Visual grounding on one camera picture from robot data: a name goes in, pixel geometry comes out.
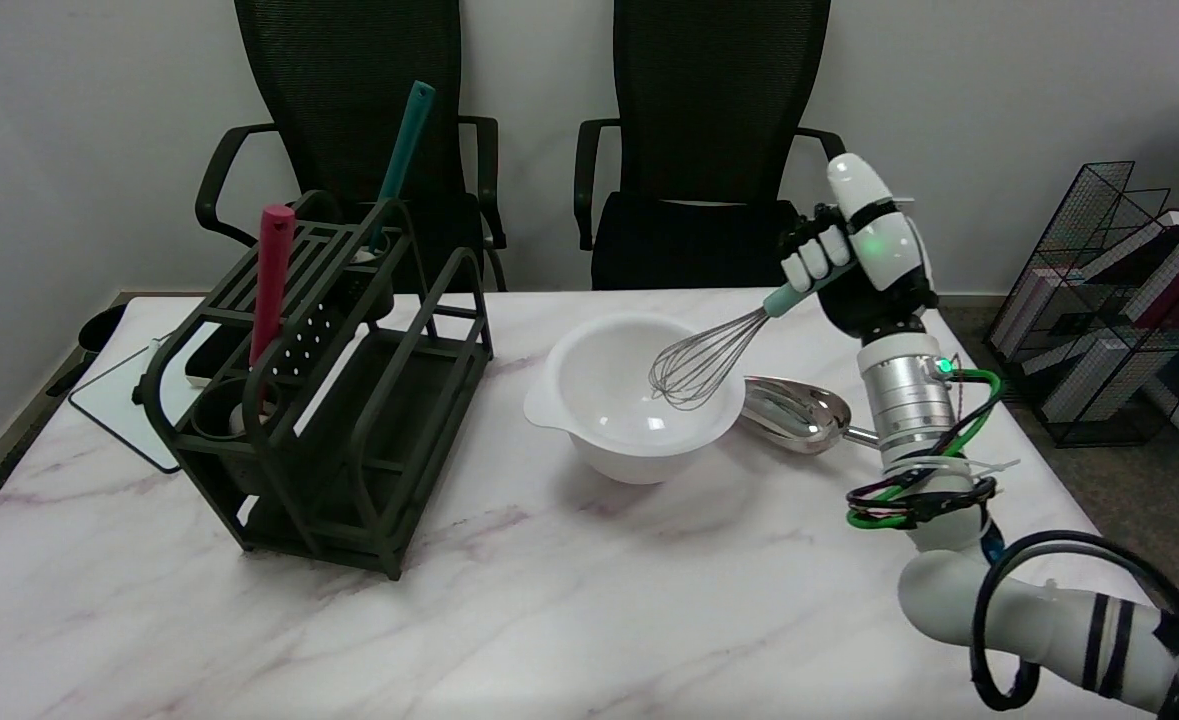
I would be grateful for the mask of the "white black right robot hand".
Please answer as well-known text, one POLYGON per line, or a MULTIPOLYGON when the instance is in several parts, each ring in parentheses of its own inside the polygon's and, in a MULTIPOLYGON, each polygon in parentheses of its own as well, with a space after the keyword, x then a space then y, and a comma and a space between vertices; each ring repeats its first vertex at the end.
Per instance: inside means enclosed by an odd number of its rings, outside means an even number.
POLYGON ((921 236, 872 165, 854 152, 828 161, 836 202, 801 214, 780 237, 785 282, 763 308, 778 318, 817 296, 828 322, 869 345, 918 332, 936 308, 921 236))

